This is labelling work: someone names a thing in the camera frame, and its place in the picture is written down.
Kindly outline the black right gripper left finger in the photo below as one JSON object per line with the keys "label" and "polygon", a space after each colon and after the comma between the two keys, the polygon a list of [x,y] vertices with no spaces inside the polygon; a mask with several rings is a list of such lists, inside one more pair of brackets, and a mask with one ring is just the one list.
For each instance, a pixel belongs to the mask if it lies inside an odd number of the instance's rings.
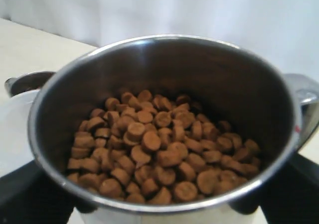
{"label": "black right gripper left finger", "polygon": [[34,161],[0,178],[2,224],[66,224],[74,208],[81,214],[96,210],[58,186]]}

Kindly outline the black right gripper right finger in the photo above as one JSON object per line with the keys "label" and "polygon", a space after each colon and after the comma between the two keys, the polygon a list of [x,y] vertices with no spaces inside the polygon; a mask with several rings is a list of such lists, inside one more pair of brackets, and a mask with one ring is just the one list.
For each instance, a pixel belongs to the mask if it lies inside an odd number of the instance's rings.
{"label": "black right gripper right finger", "polygon": [[268,224],[319,222],[319,165],[295,154],[264,185],[230,203],[244,215],[260,206]]}

